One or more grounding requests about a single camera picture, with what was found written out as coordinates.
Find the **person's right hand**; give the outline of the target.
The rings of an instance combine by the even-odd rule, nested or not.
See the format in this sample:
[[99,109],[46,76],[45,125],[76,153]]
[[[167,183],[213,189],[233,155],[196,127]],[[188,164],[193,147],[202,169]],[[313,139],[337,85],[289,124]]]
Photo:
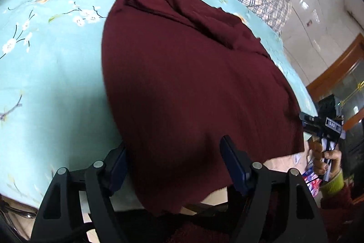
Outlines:
[[342,152],[339,149],[324,151],[322,143],[314,138],[309,140],[308,145],[312,151],[313,172],[318,176],[326,174],[331,181],[341,171]]

